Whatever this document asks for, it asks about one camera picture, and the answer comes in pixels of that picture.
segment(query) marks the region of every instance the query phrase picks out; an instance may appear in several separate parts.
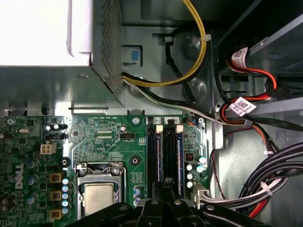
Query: ram slot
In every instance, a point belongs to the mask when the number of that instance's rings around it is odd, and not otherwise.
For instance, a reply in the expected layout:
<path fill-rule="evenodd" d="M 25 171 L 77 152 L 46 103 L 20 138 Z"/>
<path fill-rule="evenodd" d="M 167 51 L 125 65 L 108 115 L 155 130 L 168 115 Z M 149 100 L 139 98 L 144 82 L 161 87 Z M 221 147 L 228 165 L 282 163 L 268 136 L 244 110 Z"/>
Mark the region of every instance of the ram slot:
<path fill-rule="evenodd" d="M 157 150 L 157 163 L 158 163 L 158 181 L 163 181 L 163 171 L 162 171 L 162 142 L 163 134 L 162 132 L 156 135 L 156 150 Z"/>
<path fill-rule="evenodd" d="M 177 151 L 178 151 L 178 192 L 184 198 L 184 152 L 182 133 L 177 134 Z"/>
<path fill-rule="evenodd" d="M 175 128 L 166 128 L 163 133 L 163 177 L 172 177 L 178 180 L 178 154 L 177 137 Z M 174 191 L 178 191 L 178 185 L 174 184 Z"/>
<path fill-rule="evenodd" d="M 152 129 L 147 130 L 147 196 L 152 198 L 152 183 L 157 181 L 158 173 L 155 171 L 158 167 L 156 134 Z"/>

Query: white connector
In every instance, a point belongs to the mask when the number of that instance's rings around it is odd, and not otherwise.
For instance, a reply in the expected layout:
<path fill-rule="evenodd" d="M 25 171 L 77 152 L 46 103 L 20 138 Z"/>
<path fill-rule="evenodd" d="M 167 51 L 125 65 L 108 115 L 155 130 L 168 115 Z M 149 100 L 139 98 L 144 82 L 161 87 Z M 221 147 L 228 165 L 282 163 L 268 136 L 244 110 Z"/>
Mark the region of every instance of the white connector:
<path fill-rule="evenodd" d="M 196 205 L 197 209 L 200 209 L 201 206 L 204 205 L 204 201 L 202 201 L 200 199 L 200 195 L 204 192 L 208 192 L 209 190 L 207 190 L 202 184 L 200 183 L 196 183 L 194 185 L 194 190 L 193 193 L 191 194 L 192 197 L 192 201 L 194 202 L 194 204 Z"/>
<path fill-rule="evenodd" d="M 46 142 L 46 144 L 41 144 L 40 147 L 40 154 L 41 155 L 51 155 L 56 153 L 57 144 L 51 143 L 49 141 Z"/>

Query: white cable tie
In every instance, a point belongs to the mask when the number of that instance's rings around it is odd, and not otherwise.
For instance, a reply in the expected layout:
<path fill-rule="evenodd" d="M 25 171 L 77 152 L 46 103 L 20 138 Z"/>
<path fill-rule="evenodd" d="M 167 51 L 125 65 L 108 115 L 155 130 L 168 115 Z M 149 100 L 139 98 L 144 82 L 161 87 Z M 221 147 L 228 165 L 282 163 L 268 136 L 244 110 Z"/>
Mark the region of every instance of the white cable tie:
<path fill-rule="evenodd" d="M 271 192 L 271 190 L 269 189 L 268 185 L 266 183 L 264 183 L 263 181 L 260 183 L 261 188 L 263 188 L 269 196 L 273 196 L 273 193 Z"/>
<path fill-rule="evenodd" d="M 210 34 L 204 35 L 201 37 L 201 41 L 210 41 L 212 39 L 212 36 Z"/>
<path fill-rule="evenodd" d="M 271 150 L 265 150 L 265 151 L 263 151 L 263 153 L 264 153 L 264 155 L 273 155 L 274 154 L 274 152 Z"/>

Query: yellow wire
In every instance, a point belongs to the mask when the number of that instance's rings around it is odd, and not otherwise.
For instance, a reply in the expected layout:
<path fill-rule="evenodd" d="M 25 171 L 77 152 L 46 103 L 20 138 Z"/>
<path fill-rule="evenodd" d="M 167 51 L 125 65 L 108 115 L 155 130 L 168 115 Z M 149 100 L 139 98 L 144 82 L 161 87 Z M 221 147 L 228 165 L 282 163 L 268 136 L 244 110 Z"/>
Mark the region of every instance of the yellow wire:
<path fill-rule="evenodd" d="M 204 29 L 202 20 L 199 16 L 197 10 L 195 9 L 194 5 L 191 3 L 190 0 L 183 0 L 183 3 L 186 5 L 188 11 L 191 13 L 193 18 L 195 19 L 195 22 L 197 23 L 197 26 L 199 28 L 200 36 L 202 38 L 203 36 L 205 36 L 205 29 Z M 126 79 L 128 82 L 138 85 L 138 86 L 142 86 L 142 87 L 162 87 L 162 86 L 167 86 L 167 85 L 171 85 L 174 83 L 178 83 L 178 82 L 181 82 L 181 81 L 187 79 L 188 77 L 192 76 L 198 70 L 198 68 L 200 67 L 200 65 L 203 62 L 205 53 L 206 53 L 206 41 L 201 41 L 201 50 L 200 50 L 199 56 L 197 58 L 197 61 L 194 64 L 194 66 L 187 74 L 185 74 L 184 76 L 182 76 L 181 78 L 176 79 L 176 80 L 161 82 L 161 83 L 149 83 L 149 82 L 143 82 L 143 81 L 139 81 L 139 80 L 135 80 L 135 79 L 130 79 L 126 76 L 122 76 L 122 77 L 124 79 Z"/>

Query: green circuit board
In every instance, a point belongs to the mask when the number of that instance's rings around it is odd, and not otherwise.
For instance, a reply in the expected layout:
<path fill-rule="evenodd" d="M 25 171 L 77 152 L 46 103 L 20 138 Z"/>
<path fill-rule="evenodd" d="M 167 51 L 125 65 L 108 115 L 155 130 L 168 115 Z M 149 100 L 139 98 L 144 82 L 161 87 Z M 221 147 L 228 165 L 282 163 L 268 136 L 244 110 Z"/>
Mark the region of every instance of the green circuit board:
<path fill-rule="evenodd" d="M 0 196 L 14 194 L 15 206 L 0 212 L 0 226 L 52 226 L 63 227 L 76 221 L 76 180 L 73 167 L 78 162 L 120 161 L 127 169 L 126 202 L 134 205 L 134 187 L 141 187 L 141 198 L 147 198 L 147 125 L 145 116 L 70 116 L 70 117 L 1 117 L 0 133 Z M 184 125 L 184 152 L 206 156 L 206 141 L 196 126 L 191 126 L 180 116 Z M 54 135 L 45 130 L 46 125 L 66 125 Z M 134 137 L 122 138 L 123 133 Z M 49 139 L 49 136 L 64 138 Z M 41 144 L 47 140 L 56 143 L 55 153 L 40 154 Z M 69 157 L 70 166 L 62 165 Z M 34 167 L 28 165 L 35 161 Z M 52 174 L 69 177 L 70 208 L 58 220 L 50 218 L 50 211 L 62 209 L 61 200 L 51 201 L 50 193 L 61 191 L 62 183 L 50 182 Z M 207 168 L 202 174 L 193 170 L 194 180 L 208 187 Z M 190 198 L 190 191 L 185 194 Z"/>

